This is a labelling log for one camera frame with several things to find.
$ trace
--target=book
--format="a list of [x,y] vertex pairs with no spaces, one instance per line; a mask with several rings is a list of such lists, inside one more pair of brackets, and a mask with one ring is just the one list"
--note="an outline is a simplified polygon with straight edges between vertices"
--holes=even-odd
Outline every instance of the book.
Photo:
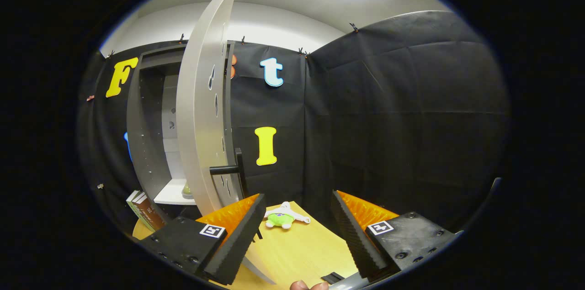
[[134,203],[132,203],[132,201],[134,199],[138,198],[139,196],[142,196],[142,194],[145,194],[145,193],[140,192],[139,190],[135,190],[134,192],[132,192],[132,194],[130,194],[130,196],[128,196],[128,198],[126,199],[126,203],[130,207],[130,209],[132,209],[132,211],[134,211],[134,214],[136,215],[136,217],[138,217],[138,219],[140,219],[142,221],[142,223],[144,223],[146,228],[148,228],[149,230],[154,232],[154,228],[152,228],[152,226],[150,226],[150,224],[148,224],[148,222],[144,219],[144,217],[142,217],[142,214],[140,213],[140,211],[138,211],[138,209],[136,208]]
[[132,200],[132,203],[136,209],[138,209],[140,215],[144,217],[144,220],[147,222],[147,226],[150,225],[150,227],[153,228],[153,232],[161,229],[165,225],[165,221],[163,221],[160,215],[154,211],[154,207],[152,207],[152,204],[150,203],[150,200],[148,200],[146,193],[138,195],[138,197]]

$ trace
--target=wooden table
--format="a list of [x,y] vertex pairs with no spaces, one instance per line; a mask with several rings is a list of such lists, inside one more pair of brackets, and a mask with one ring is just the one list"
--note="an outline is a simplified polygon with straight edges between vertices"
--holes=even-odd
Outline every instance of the wooden table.
[[[290,202],[296,213],[309,216],[295,202]],[[267,207],[276,209],[280,205]],[[254,236],[246,257],[261,269],[268,269],[270,277],[276,282],[268,284],[241,265],[236,280],[231,285],[222,285],[231,290],[266,289],[288,290],[290,284],[303,280],[310,287],[323,282],[321,277],[335,272],[342,277],[357,273],[351,253],[345,241],[311,218],[310,224],[295,221],[285,230],[280,227],[267,228],[262,221],[260,230],[262,240]],[[142,240],[152,234],[140,220],[134,227],[133,236]]]

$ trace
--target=small green object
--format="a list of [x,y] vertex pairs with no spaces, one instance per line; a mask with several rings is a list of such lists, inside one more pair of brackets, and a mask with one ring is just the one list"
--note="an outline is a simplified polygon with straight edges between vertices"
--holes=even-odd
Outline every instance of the small green object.
[[274,226],[282,227],[282,225],[292,224],[294,221],[294,217],[292,217],[291,215],[286,215],[284,213],[272,213],[271,215],[268,216],[268,221],[271,222],[272,225]]
[[189,184],[185,183],[185,187],[182,190],[183,194],[191,195],[191,189],[189,188]]
[[291,210],[290,203],[283,202],[280,207],[266,211],[264,218],[268,218],[266,221],[266,227],[280,226],[284,229],[289,229],[293,225],[293,221],[304,221],[309,224],[311,218],[299,215],[298,213]]

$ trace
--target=white cabinet door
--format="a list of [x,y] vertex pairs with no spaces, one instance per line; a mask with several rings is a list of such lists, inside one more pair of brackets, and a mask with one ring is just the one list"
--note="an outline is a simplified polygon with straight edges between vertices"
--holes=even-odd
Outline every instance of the white cabinet door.
[[[209,167],[228,165],[223,140],[223,69],[226,34],[234,0],[212,0],[197,21],[182,58],[177,84],[178,147],[186,181],[202,215],[236,202],[236,191]],[[243,262],[269,283],[261,259],[248,252]]]

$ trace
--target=gray shelf unit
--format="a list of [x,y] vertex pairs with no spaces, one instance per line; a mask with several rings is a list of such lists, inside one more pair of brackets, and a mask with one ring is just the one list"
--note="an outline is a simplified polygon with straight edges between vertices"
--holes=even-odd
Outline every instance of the gray shelf unit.
[[[229,109],[229,74],[232,66],[233,44],[234,42],[228,42],[229,53],[226,54],[224,68],[226,80],[223,87],[224,106],[227,107],[224,111],[224,138],[225,148],[227,152],[231,152],[228,153],[230,164],[235,164]],[[142,190],[146,192],[155,211],[161,215],[165,222],[171,221],[178,215],[178,208],[154,202],[156,196],[173,178],[171,169],[175,169],[177,164],[177,161],[167,161],[169,156],[165,152],[164,142],[165,137],[169,136],[169,129],[163,129],[163,96],[165,82],[168,84],[169,78],[178,76],[185,48],[185,44],[174,45],[140,55],[130,82],[126,112],[128,142],[134,171]]]

